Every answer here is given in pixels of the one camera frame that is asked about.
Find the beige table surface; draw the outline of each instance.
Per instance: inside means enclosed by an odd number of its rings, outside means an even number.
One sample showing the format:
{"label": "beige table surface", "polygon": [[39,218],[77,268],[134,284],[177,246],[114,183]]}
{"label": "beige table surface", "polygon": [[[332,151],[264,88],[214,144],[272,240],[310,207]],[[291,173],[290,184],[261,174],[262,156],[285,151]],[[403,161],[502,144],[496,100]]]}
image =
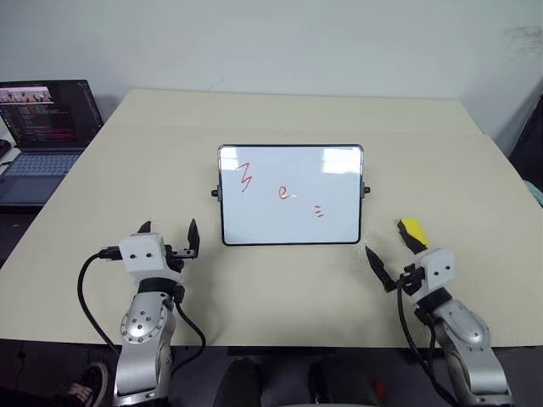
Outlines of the beige table surface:
{"label": "beige table surface", "polygon": [[[201,249],[183,272],[183,305],[210,344],[406,346],[362,243],[221,243],[216,150],[248,142],[360,143],[372,188],[362,241],[397,275],[412,255],[395,222],[416,216],[456,254],[449,289],[492,343],[543,344],[541,208],[460,103],[145,90],[129,93],[0,270],[0,337],[101,343],[77,302],[83,261],[147,219],[180,248],[194,217]],[[135,290],[121,262],[87,273],[88,305],[114,342]],[[197,341],[179,320],[172,342]]]}

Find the yellow object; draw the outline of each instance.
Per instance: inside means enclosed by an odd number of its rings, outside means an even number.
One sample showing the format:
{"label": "yellow object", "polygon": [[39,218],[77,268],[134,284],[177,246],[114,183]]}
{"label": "yellow object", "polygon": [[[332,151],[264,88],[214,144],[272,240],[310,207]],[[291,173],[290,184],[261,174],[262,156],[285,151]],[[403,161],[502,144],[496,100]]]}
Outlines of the yellow object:
{"label": "yellow object", "polygon": [[406,227],[406,232],[416,238],[424,246],[428,247],[430,241],[424,235],[422,227],[418,224],[417,218],[402,218],[401,223]]}

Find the black wire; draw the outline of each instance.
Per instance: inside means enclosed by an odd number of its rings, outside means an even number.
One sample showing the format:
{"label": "black wire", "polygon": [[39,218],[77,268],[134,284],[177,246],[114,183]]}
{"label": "black wire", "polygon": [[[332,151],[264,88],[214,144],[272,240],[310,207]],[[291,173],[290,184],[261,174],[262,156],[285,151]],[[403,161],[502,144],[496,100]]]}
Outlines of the black wire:
{"label": "black wire", "polygon": [[20,367],[19,367],[19,371],[17,372],[17,376],[15,377],[15,390],[19,390],[20,375],[23,373],[23,370],[25,369],[26,355],[23,352],[24,345],[25,343],[21,341],[20,346],[19,346],[19,352],[17,352],[17,358],[20,360]]}
{"label": "black wire", "polygon": [[428,360],[428,369],[430,373],[435,377],[434,372],[434,351],[435,351],[435,328],[432,325],[428,326],[430,330],[430,344],[428,346],[428,353],[426,359]]}
{"label": "black wire", "polygon": [[198,336],[200,337],[200,347],[198,349],[198,351],[193,354],[192,356],[189,356],[188,358],[186,358],[183,362],[181,362],[179,365],[177,365],[176,367],[174,367],[173,371],[171,371],[171,375],[175,375],[176,372],[181,369],[184,365],[187,365],[188,363],[192,362],[193,360],[195,360],[196,358],[198,358],[203,352],[204,352],[204,349],[205,349],[205,344],[206,344],[206,341],[205,341],[205,335],[204,333],[200,330],[200,328],[198,328],[196,326],[196,324],[194,322],[192,322],[190,320],[190,318],[188,318],[185,313],[183,312],[183,310],[181,309],[181,305],[179,303],[176,303],[176,309],[177,309],[177,312],[179,313],[179,315],[182,317],[182,319],[187,322],[187,325],[189,325],[191,328],[193,328],[193,331],[195,331]]}
{"label": "black wire", "polygon": [[87,259],[87,261],[83,264],[81,271],[79,272],[79,278],[77,279],[77,297],[79,298],[79,304],[81,308],[83,309],[83,312],[87,316],[89,322],[91,323],[92,327],[98,332],[98,335],[102,337],[104,342],[115,352],[117,356],[119,356],[119,351],[111,342],[111,339],[106,335],[106,333],[102,330],[100,325],[96,322],[94,317],[91,314],[90,309],[87,307],[87,303],[85,302],[85,297],[83,296],[83,279],[85,278],[85,273],[87,273],[88,266],[95,260],[99,258],[99,254],[93,254],[91,257]]}
{"label": "black wire", "polygon": [[439,384],[439,382],[437,382],[437,380],[435,379],[433,360],[432,362],[430,362],[430,366],[428,366],[424,362],[423,357],[418,351],[418,347],[415,344],[415,341],[413,341],[413,337],[411,336],[411,333],[409,332],[409,327],[407,326],[406,315],[404,313],[404,304],[401,297],[404,283],[405,283],[404,280],[399,279],[398,287],[396,289],[396,294],[397,294],[397,300],[398,300],[398,316],[400,317],[401,329],[404,332],[407,342],[409,343],[409,347],[411,348],[411,351],[415,354],[415,357],[417,358],[419,365],[423,368],[424,373],[426,373],[426,375],[430,378],[430,381],[432,382],[432,386],[434,386],[434,389],[437,392],[437,394],[449,405],[453,407],[460,407],[460,405],[458,404],[454,396],[451,393],[449,393],[449,391],[446,388],[444,388],[441,384]]}

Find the shoe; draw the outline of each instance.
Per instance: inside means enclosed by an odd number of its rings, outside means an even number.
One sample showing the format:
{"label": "shoe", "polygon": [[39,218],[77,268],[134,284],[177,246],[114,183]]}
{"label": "shoe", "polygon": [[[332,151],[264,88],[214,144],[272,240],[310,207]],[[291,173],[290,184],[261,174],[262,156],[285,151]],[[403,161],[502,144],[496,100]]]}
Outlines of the shoe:
{"label": "shoe", "polygon": [[72,383],[68,395],[81,402],[84,407],[99,407],[108,388],[108,368],[102,362],[91,363],[83,372],[81,380]]}

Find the red writing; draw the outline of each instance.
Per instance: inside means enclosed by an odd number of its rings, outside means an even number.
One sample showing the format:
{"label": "red writing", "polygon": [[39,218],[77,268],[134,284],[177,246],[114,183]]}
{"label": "red writing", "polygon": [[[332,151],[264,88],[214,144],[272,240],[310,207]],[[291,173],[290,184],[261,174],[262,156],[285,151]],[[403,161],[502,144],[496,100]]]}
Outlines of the red writing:
{"label": "red writing", "polygon": [[323,212],[321,211],[321,208],[322,208],[321,205],[314,205],[313,207],[314,207],[315,209],[317,209],[317,210],[315,211],[316,217],[317,217],[317,218],[322,218],[322,217],[324,216],[324,214],[323,214]]}
{"label": "red writing", "polygon": [[279,198],[284,200],[289,199],[290,197],[292,197],[292,195],[287,193],[287,188],[281,185],[279,187]]}
{"label": "red writing", "polygon": [[244,176],[241,177],[241,183],[245,184],[245,188],[241,192],[245,192],[245,190],[249,187],[249,184],[251,183],[251,180],[253,179],[252,176],[247,176],[247,171],[249,170],[250,163],[241,164],[236,170],[239,170],[242,167],[245,167]]}

